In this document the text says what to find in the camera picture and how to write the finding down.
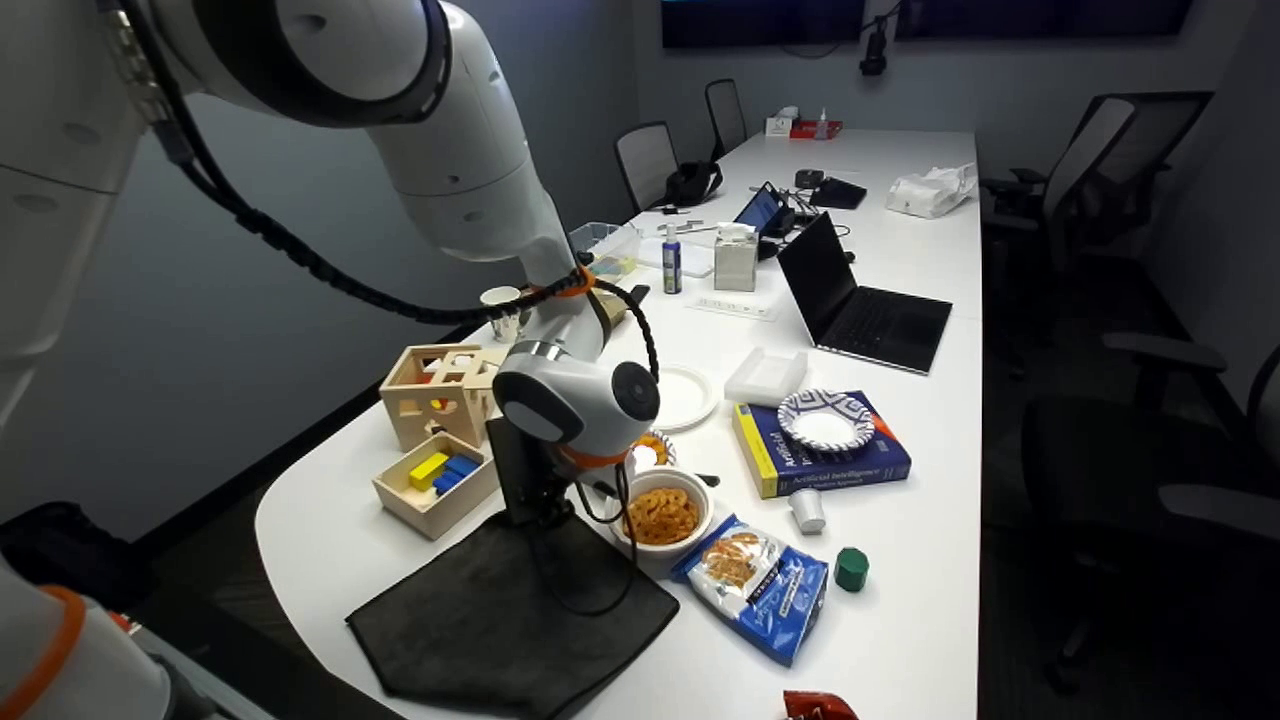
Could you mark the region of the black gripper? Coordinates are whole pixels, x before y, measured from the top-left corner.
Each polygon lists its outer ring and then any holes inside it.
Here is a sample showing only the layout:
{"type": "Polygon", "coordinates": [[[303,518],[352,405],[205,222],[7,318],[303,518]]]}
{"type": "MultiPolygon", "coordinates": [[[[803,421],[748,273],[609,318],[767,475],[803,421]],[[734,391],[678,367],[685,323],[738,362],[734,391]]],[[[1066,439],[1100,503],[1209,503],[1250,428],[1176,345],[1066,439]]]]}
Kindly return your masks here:
{"type": "Polygon", "coordinates": [[[487,445],[504,491],[504,513],[517,530],[539,534],[571,513],[567,475],[536,436],[526,436],[510,421],[493,421],[487,445]]]}

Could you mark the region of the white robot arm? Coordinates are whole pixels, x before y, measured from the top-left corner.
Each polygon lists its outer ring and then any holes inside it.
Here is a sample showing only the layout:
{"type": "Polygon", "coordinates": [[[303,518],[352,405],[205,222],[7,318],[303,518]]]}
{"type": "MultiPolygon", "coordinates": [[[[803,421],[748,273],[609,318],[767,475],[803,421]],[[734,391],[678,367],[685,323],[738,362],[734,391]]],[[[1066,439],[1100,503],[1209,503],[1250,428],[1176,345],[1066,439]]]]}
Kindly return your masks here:
{"type": "Polygon", "coordinates": [[[137,145],[325,284],[376,291],[215,175],[192,93],[317,130],[366,130],[423,240],[514,261],[536,319],[493,391],[510,439],[612,463],[657,421],[659,367],[605,365],[609,329],[562,237],[486,28],[451,0],[0,0],[0,372],[20,401],[55,347],[137,145]]]}

